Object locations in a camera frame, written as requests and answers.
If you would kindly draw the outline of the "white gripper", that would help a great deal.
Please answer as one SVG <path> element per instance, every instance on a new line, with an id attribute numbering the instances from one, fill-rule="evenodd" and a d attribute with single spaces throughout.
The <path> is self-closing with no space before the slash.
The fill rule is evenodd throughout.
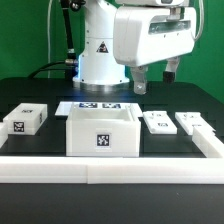
<path id="1" fill-rule="evenodd" d="M 175 81 L 180 58 L 194 48 L 196 11 L 187 7 L 172 20 L 168 8 L 120 7 L 114 20 L 113 55 L 118 64 L 131 67 L 134 92 L 147 91 L 147 66 L 167 60 L 163 81 Z"/>

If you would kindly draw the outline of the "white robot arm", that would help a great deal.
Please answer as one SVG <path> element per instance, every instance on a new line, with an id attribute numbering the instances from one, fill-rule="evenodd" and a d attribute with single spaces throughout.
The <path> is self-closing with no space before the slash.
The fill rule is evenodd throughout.
<path id="1" fill-rule="evenodd" d="M 190 0 L 59 0 L 66 27 L 73 83 L 92 91 L 109 91 L 129 83 L 134 92 L 147 91 L 146 73 L 152 63 L 167 62 L 163 81 L 175 80 L 180 57 L 196 42 L 196 10 Z M 76 55 L 70 11 L 85 10 L 85 47 Z"/>

